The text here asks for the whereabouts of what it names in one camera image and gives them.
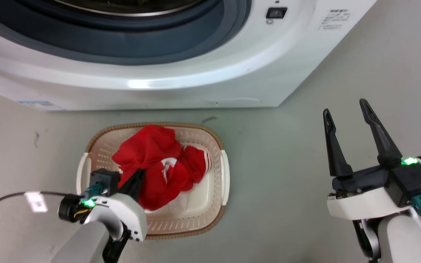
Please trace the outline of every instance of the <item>washing machine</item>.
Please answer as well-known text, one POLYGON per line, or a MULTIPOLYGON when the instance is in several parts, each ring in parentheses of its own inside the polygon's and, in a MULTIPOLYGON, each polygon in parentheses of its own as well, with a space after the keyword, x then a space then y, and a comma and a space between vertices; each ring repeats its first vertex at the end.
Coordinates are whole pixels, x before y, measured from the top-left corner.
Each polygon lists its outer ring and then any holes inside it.
POLYGON ((0 96, 38 110, 279 106, 376 0, 0 0, 0 96))

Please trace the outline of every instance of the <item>washing machine door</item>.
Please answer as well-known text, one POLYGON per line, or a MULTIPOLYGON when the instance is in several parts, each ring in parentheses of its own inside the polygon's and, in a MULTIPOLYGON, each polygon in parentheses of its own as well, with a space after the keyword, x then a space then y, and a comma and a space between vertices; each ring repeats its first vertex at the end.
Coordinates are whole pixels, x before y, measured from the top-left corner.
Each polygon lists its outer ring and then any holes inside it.
POLYGON ((250 7, 251 0, 0 0, 0 35, 72 60, 163 64, 221 46, 250 7))

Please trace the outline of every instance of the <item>beige plastic basket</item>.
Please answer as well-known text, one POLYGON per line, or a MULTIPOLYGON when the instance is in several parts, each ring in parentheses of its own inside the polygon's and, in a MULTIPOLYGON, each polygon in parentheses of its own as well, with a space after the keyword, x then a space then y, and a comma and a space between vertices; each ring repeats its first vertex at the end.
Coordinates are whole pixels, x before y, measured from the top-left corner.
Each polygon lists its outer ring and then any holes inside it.
POLYGON ((133 123, 106 128, 87 146, 77 169, 76 191, 89 185, 90 172, 105 168, 118 170, 111 157, 119 146, 145 125, 160 125, 175 131, 177 141, 206 151, 211 166, 202 181, 189 193, 181 193, 174 201, 156 211, 146 211, 146 239, 168 239, 199 235, 211 230, 222 218, 230 189, 230 170, 224 146, 208 128, 183 123, 133 123))

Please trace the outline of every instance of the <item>white basket handle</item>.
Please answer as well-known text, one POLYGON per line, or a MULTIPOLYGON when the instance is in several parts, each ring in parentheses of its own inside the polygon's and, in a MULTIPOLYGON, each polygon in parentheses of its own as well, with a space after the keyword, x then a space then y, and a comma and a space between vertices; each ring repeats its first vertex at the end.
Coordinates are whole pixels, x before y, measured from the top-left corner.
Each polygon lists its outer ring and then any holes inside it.
POLYGON ((222 190, 222 205, 227 205, 228 194, 230 192, 230 166, 228 163, 228 156, 225 150, 222 150, 222 156, 220 157, 220 167, 224 186, 222 190))
POLYGON ((80 158, 79 166, 77 167, 76 176, 76 192, 79 195, 90 183, 90 169, 92 160, 90 160, 89 153, 84 153, 80 158))

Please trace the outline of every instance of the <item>floor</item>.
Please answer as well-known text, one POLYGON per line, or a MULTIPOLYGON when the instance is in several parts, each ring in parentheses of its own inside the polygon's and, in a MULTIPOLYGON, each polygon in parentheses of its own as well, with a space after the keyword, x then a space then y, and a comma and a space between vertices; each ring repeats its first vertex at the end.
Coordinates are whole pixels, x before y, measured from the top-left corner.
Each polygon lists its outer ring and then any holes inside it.
MULTIPOLYGON (((230 160, 227 210, 210 232, 130 242, 120 262, 366 262, 352 223, 329 215, 332 191, 321 113, 329 108, 354 170, 376 165, 358 100, 366 98, 404 155, 421 155, 421 1, 379 0, 279 108, 42 113, 0 97, 0 196, 75 191, 90 138, 122 123, 197 123, 230 160)), ((34 214, 0 203, 0 262, 49 262, 79 227, 57 218, 60 198, 34 214)))

